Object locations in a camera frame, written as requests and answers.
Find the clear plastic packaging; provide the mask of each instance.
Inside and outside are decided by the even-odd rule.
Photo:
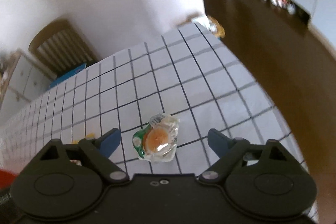
[[[133,135],[133,146],[139,159],[171,161],[176,153],[178,132],[178,119],[167,114],[153,116],[146,128]]]

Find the packaged food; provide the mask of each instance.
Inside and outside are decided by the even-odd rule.
[[[146,128],[133,135],[133,146],[139,159],[171,161],[176,153],[178,132],[178,119],[167,114],[153,116]]]

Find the dresser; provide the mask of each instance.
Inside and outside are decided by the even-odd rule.
[[[14,52],[9,59],[7,78],[0,86],[0,126],[46,92],[51,82],[21,50]]]

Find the wooden floor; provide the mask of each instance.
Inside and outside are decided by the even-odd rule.
[[[272,97],[318,189],[320,223],[336,221],[336,61],[307,27],[262,0],[204,0],[223,42]]]

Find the chair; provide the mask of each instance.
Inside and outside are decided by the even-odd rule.
[[[44,27],[32,40],[28,51],[58,76],[83,63],[98,59],[66,19]]]

